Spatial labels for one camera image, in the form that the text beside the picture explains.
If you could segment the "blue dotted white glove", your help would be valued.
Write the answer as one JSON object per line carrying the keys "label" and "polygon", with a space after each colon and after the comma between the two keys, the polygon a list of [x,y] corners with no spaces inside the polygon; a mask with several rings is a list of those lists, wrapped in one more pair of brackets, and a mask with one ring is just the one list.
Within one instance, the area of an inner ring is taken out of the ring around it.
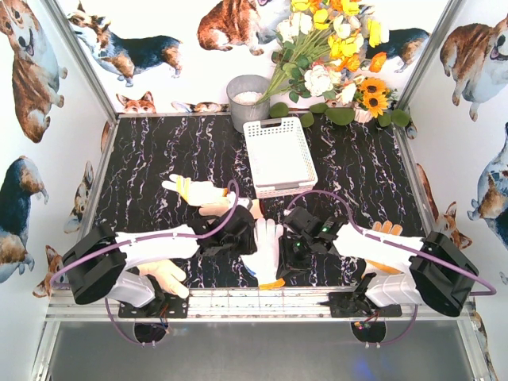
{"label": "blue dotted white glove", "polygon": [[277,276],[279,238],[283,235],[283,227],[272,219],[259,218],[253,232],[257,251],[241,255],[244,266],[257,279],[261,290],[283,287],[285,281]]}

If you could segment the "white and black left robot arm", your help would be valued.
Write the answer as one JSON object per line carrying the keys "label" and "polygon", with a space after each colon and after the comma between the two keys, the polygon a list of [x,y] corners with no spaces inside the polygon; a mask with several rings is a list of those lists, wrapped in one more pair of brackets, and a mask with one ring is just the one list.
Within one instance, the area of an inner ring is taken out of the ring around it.
{"label": "white and black left robot arm", "polygon": [[63,274],[78,305],[112,298],[144,307],[156,299],[156,288],[132,268],[194,256],[251,255],[257,250],[254,228],[254,217],[240,205],[215,221],[193,220],[157,232],[115,233],[101,224],[63,256]]}

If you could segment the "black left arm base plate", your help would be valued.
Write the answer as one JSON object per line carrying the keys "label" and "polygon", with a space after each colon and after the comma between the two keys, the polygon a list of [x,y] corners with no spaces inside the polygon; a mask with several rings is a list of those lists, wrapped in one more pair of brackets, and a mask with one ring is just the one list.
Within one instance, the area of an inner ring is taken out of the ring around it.
{"label": "black left arm base plate", "polygon": [[189,298],[180,298],[163,292],[142,307],[134,307],[128,303],[119,306],[120,318],[186,318]]}

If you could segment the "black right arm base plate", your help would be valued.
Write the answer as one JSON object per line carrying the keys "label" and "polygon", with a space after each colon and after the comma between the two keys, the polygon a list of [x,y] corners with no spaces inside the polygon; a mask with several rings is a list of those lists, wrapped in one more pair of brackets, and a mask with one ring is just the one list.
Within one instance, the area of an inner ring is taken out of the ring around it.
{"label": "black right arm base plate", "polygon": [[328,300],[319,302],[319,305],[329,307],[333,318],[369,318],[374,315],[381,318],[398,318],[402,316],[400,305],[378,307],[366,296],[353,292],[328,293]]}

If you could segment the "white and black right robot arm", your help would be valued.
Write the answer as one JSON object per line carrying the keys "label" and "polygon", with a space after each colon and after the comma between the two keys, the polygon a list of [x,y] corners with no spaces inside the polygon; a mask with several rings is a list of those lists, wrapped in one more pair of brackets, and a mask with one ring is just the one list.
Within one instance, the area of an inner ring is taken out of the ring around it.
{"label": "white and black right robot arm", "polygon": [[284,213],[297,253],[336,253],[373,265],[360,293],[372,305],[425,304],[451,318],[467,301],[476,266],[444,234],[400,237],[360,228],[346,217],[315,217],[301,206]]}

